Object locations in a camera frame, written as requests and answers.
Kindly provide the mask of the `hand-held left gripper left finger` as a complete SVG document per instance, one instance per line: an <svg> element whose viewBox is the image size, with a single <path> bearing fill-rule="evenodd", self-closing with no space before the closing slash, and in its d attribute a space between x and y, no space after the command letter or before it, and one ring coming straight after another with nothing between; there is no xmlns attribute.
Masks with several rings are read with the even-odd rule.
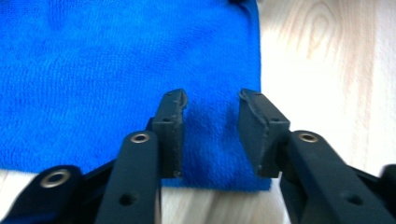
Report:
<svg viewBox="0 0 396 224"><path fill-rule="evenodd" d="M187 93L183 89L169 91L163 95L155 116L148 122L148 129L157 134L159 141L162 178L182 176L183 111L187 103Z"/></svg>

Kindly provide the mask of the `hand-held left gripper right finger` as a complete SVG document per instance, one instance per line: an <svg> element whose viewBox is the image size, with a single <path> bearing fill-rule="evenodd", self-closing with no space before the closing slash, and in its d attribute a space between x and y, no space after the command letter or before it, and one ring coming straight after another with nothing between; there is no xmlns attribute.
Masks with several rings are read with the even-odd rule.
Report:
<svg viewBox="0 0 396 224"><path fill-rule="evenodd" d="M239 98L237 129L254 174L276 178L277 148L289 132L290 121L258 91L242 89Z"/></svg>

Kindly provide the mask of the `blue microfibre cloth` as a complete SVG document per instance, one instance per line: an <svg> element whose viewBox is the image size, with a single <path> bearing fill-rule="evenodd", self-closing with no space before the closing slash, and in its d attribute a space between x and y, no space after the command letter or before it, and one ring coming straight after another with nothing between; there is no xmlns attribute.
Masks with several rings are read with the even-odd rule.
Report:
<svg viewBox="0 0 396 224"><path fill-rule="evenodd" d="M256 0L0 0L0 169L90 171L183 89L176 185L267 190L237 131L260 86Z"/></svg>

